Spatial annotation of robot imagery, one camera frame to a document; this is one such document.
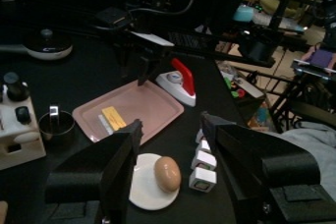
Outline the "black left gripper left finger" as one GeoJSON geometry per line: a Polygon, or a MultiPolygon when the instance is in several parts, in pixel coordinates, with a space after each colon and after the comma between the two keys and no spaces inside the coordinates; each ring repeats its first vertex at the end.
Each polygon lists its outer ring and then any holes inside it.
{"type": "Polygon", "coordinates": [[[134,120],[53,169],[45,184],[42,224],[126,224],[141,122],[134,120]]]}

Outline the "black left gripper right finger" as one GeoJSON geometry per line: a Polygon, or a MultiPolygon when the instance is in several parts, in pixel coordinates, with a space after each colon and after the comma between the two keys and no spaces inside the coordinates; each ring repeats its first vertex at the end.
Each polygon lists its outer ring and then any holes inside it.
{"type": "Polygon", "coordinates": [[[236,224],[336,224],[312,154],[293,143],[201,114],[236,224]]]}

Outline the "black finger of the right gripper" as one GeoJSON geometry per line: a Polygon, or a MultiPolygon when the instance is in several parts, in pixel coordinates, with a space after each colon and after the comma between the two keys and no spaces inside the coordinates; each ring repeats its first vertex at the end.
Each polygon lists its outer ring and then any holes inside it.
{"type": "Polygon", "coordinates": [[[153,56],[141,56],[138,60],[138,75],[137,75],[137,85],[144,85],[149,79],[154,69],[160,63],[160,59],[153,56]]]}
{"type": "Polygon", "coordinates": [[[121,68],[121,77],[128,76],[128,61],[129,61],[129,51],[120,49],[117,53],[117,60],[121,68]]]}

